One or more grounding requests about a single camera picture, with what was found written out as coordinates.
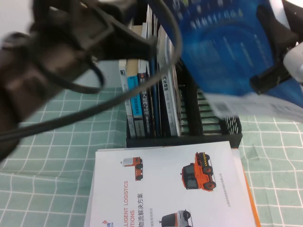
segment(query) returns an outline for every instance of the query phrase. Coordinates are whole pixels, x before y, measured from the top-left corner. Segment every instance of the green grid tablecloth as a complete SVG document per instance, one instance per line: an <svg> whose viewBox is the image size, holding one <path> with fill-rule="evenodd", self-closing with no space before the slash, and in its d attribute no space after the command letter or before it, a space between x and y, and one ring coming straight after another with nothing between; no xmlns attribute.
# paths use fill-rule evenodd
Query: green grid tablecloth
<svg viewBox="0 0 303 227"><path fill-rule="evenodd" d="M111 99L63 92L24 125ZM125 146L124 104L55 131L26 138L0 164L0 227L82 227L95 152ZM241 159L262 226L303 227L303 124L241 117Z"/></svg>

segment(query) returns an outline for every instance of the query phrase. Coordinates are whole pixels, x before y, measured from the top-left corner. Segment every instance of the orange truck illustration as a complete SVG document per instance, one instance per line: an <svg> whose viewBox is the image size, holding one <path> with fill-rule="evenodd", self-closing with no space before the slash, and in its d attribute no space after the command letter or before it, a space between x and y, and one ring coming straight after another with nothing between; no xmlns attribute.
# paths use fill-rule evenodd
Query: orange truck illustration
<svg viewBox="0 0 303 227"><path fill-rule="evenodd" d="M123 167L134 166L134 175L136 181L140 181L143 178L143 162L140 157L130 157L123 159L121 162Z"/></svg>
<svg viewBox="0 0 303 227"><path fill-rule="evenodd" d="M196 153L195 163L191 163L182 169L182 181L186 189L202 189L213 191L216 183L213 181L213 168L209 165L209 155Z"/></svg>

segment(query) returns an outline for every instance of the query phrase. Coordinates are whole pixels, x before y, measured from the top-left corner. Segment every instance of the black wire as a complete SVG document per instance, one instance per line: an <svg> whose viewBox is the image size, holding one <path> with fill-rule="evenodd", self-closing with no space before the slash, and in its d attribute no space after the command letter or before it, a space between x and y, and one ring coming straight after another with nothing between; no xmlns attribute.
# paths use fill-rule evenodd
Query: black wire
<svg viewBox="0 0 303 227"><path fill-rule="evenodd" d="M60 117L54 120L34 124L31 126L19 128L16 130L7 131L5 133L0 134L0 142L6 141L6 140L14 140L14 139L20 139L27 136L36 135L45 131L54 130L69 124L73 124L75 122L84 120L88 117L91 117L93 115L96 115L102 111L105 111L107 109L110 109L121 102L124 102L125 100L134 97L139 92L149 88L150 86L157 83L162 75L167 73L167 71L178 62L179 57L182 53L182 36L178 27L178 24L172 15L170 9L167 7L167 5L164 3L163 0L155 0L155 3L157 3L158 7L160 7L159 11L161 11L164 16L166 17L166 21L170 22L170 27L172 29L172 34L174 35L175 39L175 51L174 54L170 60L170 62L164 66L160 72L158 72L156 75L151 77L148 81L145 83L142 83L138 87L129 90L122 95L113 98L112 100L109 100L105 103L99 104L97 106L88 108L86 110L83 110L81 112L73 113L64 117Z"/></svg>
<svg viewBox="0 0 303 227"><path fill-rule="evenodd" d="M73 48L82 51L83 48L77 41L77 39L73 36L73 34L69 34L65 32L62 28L60 27L52 27L58 34L64 36L64 38L67 40L67 44L71 45ZM39 60L37 55L35 54L35 43L33 43L31 40L35 40L33 36L38 36L39 34L37 32L33 32L28 39L29 40L29 45L26 48L27 53L29 55L30 60L32 63L35 65L35 67L43 74L49 81L52 83L61 86L62 88L69 89L71 91L77 92L77 93L82 93L82 94L97 94L99 91L102 89L104 86L104 76L101 72L101 70L95 65L95 63L92 61L92 56L86 56L85 57L85 62L89 66L89 68L95 73L99 80L99 87L88 87L88 86L83 86L80 84L76 84L73 82L69 82L63 78L61 78L59 75L56 75L55 73L51 72L48 70Z"/></svg>

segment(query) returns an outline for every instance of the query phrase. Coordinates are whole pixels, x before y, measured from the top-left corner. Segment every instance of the truck wheel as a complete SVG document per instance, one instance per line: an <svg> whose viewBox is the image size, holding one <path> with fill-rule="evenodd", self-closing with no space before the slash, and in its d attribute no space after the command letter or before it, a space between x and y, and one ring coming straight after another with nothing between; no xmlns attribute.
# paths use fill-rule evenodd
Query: truck wheel
<svg viewBox="0 0 303 227"><path fill-rule="evenodd" d="M142 168L143 168L143 164L136 165L136 169L142 169Z"/></svg>
<svg viewBox="0 0 303 227"><path fill-rule="evenodd" d="M212 175L214 173L213 168L211 166L206 166L203 168L203 173Z"/></svg>
<svg viewBox="0 0 303 227"><path fill-rule="evenodd" d="M140 180L142 180L142 179L143 179L143 176L142 176L142 175L136 176L136 180L137 180L137 181L140 181Z"/></svg>
<svg viewBox="0 0 303 227"><path fill-rule="evenodd" d="M207 183L203 184L203 186L204 186L204 188L205 188L206 190L212 190L212 189L214 189L217 185L216 185L215 182L207 182Z"/></svg>
<svg viewBox="0 0 303 227"><path fill-rule="evenodd" d="M190 219L190 213L188 211L184 211L183 217L187 221L188 219Z"/></svg>

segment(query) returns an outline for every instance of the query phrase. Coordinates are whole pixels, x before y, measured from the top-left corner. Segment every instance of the black book rack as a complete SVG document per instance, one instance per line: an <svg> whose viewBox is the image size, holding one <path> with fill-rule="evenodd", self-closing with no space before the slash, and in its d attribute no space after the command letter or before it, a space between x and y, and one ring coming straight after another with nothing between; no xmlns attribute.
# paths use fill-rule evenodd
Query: black book rack
<svg viewBox="0 0 303 227"><path fill-rule="evenodd" d="M203 93L192 80L185 65L176 65L181 97L182 136L166 134L160 138L130 138L127 127L126 146L128 148L180 146L198 143L229 141L231 148L238 148L242 139L242 127L238 117L219 119L214 116Z"/></svg>

